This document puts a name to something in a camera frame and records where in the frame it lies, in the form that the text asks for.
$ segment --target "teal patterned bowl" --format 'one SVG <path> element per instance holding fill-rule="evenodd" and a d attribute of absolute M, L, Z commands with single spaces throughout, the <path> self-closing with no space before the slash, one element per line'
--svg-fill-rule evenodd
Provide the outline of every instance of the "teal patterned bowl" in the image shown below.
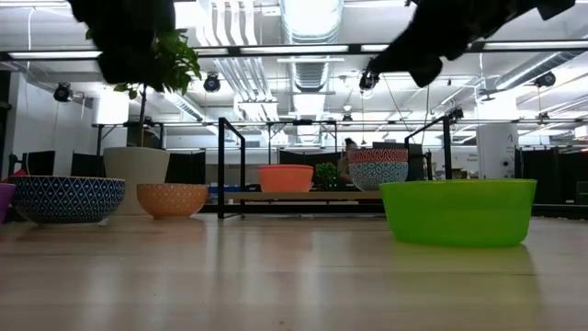
<path fill-rule="evenodd" d="M 362 163 L 350 164 L 349 175 L 362 191 L 377 191 L 380 184 L 403 182 L 408 176 L 408 163 Z"/>
<path fill-rule="evenodd" d="M 12 177 L 17 185 L 12 205 L 38 224 L 98 223 L 125 196 L 122 179 L 90 177 Z"/>

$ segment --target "plant pot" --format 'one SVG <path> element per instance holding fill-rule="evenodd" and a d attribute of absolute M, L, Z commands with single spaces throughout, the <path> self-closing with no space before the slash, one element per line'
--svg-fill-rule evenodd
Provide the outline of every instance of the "plant pot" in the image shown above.
<path fill-rule="evenodd" d="M 0 224 L 4 222 L 8 206 L 17 188 L 14 184 L 0 184 Z"/>
<path fill-rule="evenodd" d="M 163 184 L 169 152 L 143 147 L 107 148 L 104 163 L 107 177 L 122 178 L 127 183 L 127 194 L 115 214 L 146 215 L 137 200 L 137 184 Z"/>

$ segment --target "orange bowl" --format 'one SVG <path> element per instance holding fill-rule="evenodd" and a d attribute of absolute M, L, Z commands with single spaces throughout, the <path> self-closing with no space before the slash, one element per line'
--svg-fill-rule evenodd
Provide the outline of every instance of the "orange bowl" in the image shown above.
<path fill-rule="evenodd" d="M 314 168 L 309 165 L 260 165 L 257 175 L 264 192 L 308 192 Z"/>
<path fill-rule="evenodd" d="M 199 212 L 209 195 L 206 185 L 139 184 L 137 199 L 154 218 L 189 217 Z"/>

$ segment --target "ductwork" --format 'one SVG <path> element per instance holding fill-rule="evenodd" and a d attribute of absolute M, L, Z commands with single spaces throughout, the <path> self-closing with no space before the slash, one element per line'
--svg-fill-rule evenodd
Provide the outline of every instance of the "ductwork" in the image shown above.
<path fill-rule="evenodd" d="M 343 0 L 280 0 L 282 30 L 290 44 L 336 43 Z M 294 84 L 301 92 L 319 92 L 329 77 L 329 63 L 293 63 Z"/>
<path fill-rule="evenodd" d="M 212 27 L 211 1 L 216 2 L 216 31 Z M 252 44 L 252 38 L 250 35 L 254 35 L 253 1 L 254 0 L 243 0 L 245 35 L 250 44 Z M 239 1 L 230 0 L 229 6 L 231 10 L 232 41 L 236 45 L 244 45 L 243 37 L 241 35 L 241 8 Z M 198 1 L 198 11 L 200 12 L 200 15 L 197 17 L 198 25 L 196 26 L 196 35 L 200 45 L 212 47 L 232 45 L 225 28 L 227 14 L 226 2 L 224 0 L 201 0 Z M 261 59 L 220 59 L 214 60 L 214 64 L 237 95 L 236 99 L 238 102 L 273 101 Z M 243 68 L 246 68 L 249 71 L 252 80 L 249 79 L 247 72 Z"/>
<path fill-rule="evenodd" d="M 171 102 L 176 108 L 180 109 L 189 115 L 194 121 L 207 122 L 208 119 L 204 116 L 202 109 L 197 105 L 192 104 L 184 97 L 180 97 L 177 93 L 166 93 L 165 99 Z M 206 128 L 212 133 L 219 135 L 219 129 L 213 125 L 207 125 Z"/>
<path fill-rule="evenodd" d="M 576 31 L 571 37 L 579 40 L 588 39 L 588 26 Z M 541 53 L 531 60 L 514 68 L 511 72 L 500 76 L 495 83 L 496 89 L 509 90 L 529 82 L 543 74 L 559 67 L 560 65 L 571 61 L 584 54 L 584 51 L 557 51 L 551 53 Z"/>

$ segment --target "fluorescent light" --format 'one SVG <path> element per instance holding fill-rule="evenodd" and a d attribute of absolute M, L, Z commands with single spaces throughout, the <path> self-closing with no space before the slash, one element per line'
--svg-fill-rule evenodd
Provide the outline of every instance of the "fluorescent light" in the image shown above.
<path fill-rule="evenodd" d="M 361 45 L 361 51 L 384 51 L 388 45 Z"/>
<path fill-rule="evenodd" d="M 347 52 L 347 45 L 300 45 L 300 46 L 267 46 L 267 47 L 243 47 L 243 54 L 291 54 L 291 53 L 334 53 Z"/>
<path fill-rule="evenodd" d="M 186 122 L 186 123 L 165 123 L 164 126 L 168 128 L 194 128 L 194 127 L 203 127 L 204 123 L 202 122 Z"/>
<path fill-rule="evenodd" d="M 487 41 L 484 42 L 485 51 L 532 51 L 534 49 L 583 49 L 588 48 L 588 40 L 573 41 Z"/>
<path fill-rule="evenodd" d="M 363 0 L 345 2 L 345 8 L 383 8 L 383 7 L 405 7 L 404 0 Z"/>
<path fill-rule="evenodd" d="M 278 63 L 342 63 L 345 58 L 287 58 L 277 59 Z"/>
<path fill-rule="evenodd" d="M 0 7 L 25 7 L 25 8 L 32 8 L 32 7 L 51 7 L 51 8 L 69 8 L 70 4 L 67 1 L 15 1 L 15 0 L 8 0 L 8 1 L 0 1 Z"/>
<path fill-rule="evenodd" d="M 226 48 L 215 48 L 215 47 L 195 48 L 194 51 L 197 51 L 198 55 L 207 55 L 207 56 L 227 55 L 229 53 L 229 50 L 227 50 Z"/>
<path fill-rule="evenodd" d="M 101 51 L 12 51 L 14 60 L 95 59 Z"/>
<path fill-rule="evenodd" d="M 175 28 L 193 28 L 198 23 L 198 6 L 196 1 L 175 2 Z"/>

